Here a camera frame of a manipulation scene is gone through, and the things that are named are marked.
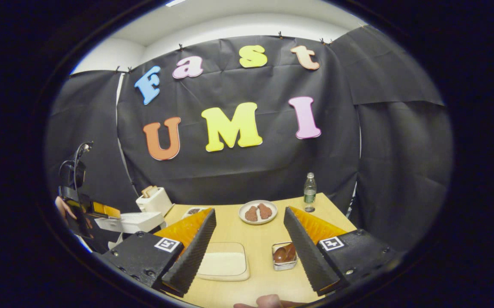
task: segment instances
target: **pink letter i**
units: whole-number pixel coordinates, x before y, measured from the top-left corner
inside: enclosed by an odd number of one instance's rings
[[[309,96],[299,96],[289,100],[289,104],[295,108],[296,119],[298,121],[298,131],[296,138],[307,139],[321,135],[321,129],[315,127],[312,108],[314,100]]]

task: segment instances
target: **white wall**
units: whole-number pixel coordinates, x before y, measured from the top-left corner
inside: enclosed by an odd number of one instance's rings
[[[146,47],[139,64],[149,61],[170,51],[183,47],[228,37],[248,35],[278,35],[300,37],[319,41],[323,38],[329,42],[348,32],[341,28],[321,21],[283,14],[247,14],[215,19],[206,23],[189,27],[164,37]]]
[[[121,71],[127,71],[127,67],[135,68],[139,65],[145,49],[145,46],[133,41],[107,38],[85,56],[72,73],[115,70],[118,66]]]
[[[148,47],[126,39],[108,38],[89,53],[74,69],[73,73],[90,70],[120,70],[136,66],[170,51],[183,47],[228,37],[248,35],[278,35],[299,37],[329,42],[348,32],[342,27],[315,19],[284,14],[247,14],[219,18],[192,26]]]

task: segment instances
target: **plastic bottle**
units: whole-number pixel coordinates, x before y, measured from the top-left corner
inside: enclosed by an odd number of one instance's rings
[[[315,179],[313,173],[308,173],[306,182],[304,183],[304,210],[306,212],[313,212],[315,208],[313,203],[315,201],[315,193],[317,192],[317,186],[315,185]]]

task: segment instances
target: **wooden table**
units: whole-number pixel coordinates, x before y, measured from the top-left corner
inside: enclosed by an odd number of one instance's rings
[[[238,242],[245,247],[251,276],[245,281],[223,282],[195,278],[184,298],[185,302],[206,308],[231,308],[242,302],[256,306],[256,299],[267,294],[278,294],[281,299],[292,302],[313,302],[322,296],[312,290],[304,273],[302,260],[293,269],[275,271],[271,247],[275,243],[291,240],[283,224],[287,206],[304,209],[303,198],[272,201],[278,207],[278,214],[271,222],[263,225],[249,225],[243,222],[238,211],[242,204],[200,205],[212,207],[216,215],[216,228],[211,242]],[[170,225],[182,218],[188,208],[194,205],[176,204],[165,215]],[[323,193],[318,193],[314,202],[315,212],[310,214],[345,230],[356,227],[335,207]]]

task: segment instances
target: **ceiling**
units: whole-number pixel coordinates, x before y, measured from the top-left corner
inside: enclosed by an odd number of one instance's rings
[[[111,37],[148,46],[171,33],[199,23],[256,13],[302,16],[347,30],[366,25],[363,20],[322,0],[186,0],[170,8],[162,6],[153,10]]]

